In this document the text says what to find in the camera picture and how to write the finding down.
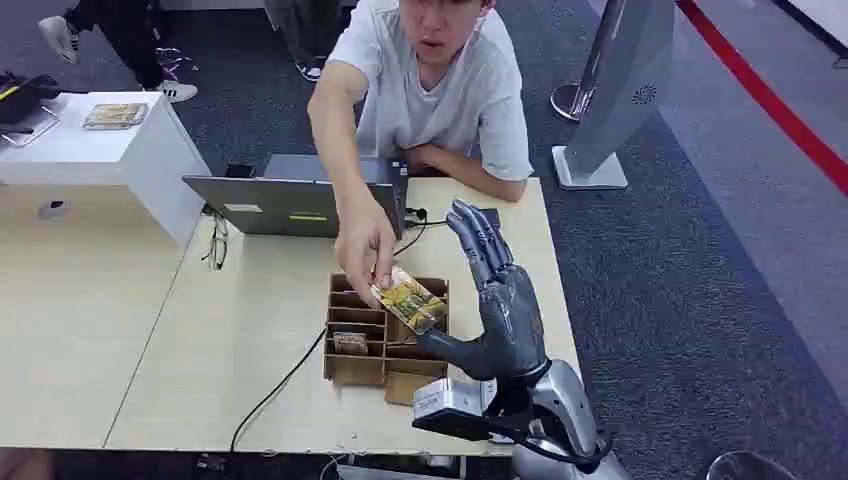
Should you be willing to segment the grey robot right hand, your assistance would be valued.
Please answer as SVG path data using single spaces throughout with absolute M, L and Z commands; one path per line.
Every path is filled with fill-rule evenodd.
M 455 199 L 446 222 L 457 235 L 478 293 L 483 333 L 459 340 L 434 328 L 417 337 L 421 349 L 474 380 L 522 378 L 549 363 L 535 289 L 500 230 L 482 211 Z

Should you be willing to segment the person's left hand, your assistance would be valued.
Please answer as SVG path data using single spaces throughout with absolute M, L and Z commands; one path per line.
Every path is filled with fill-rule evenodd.
M 399 157 L 406 162 L 410 173 L 420 173 L 430 167 L 430 153 L 431 146 L 429 144 L 422 144 L 401 149 L 399 151 Z

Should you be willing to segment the person's right hand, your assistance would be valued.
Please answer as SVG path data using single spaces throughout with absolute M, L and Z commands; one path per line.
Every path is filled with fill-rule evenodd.
M 395 232 L 384 209 L 370 197 L 342 201 L 335 254 L 347 281 L 369 306 L 380 301 L 373 286 L 387 288 L 391 280 Z

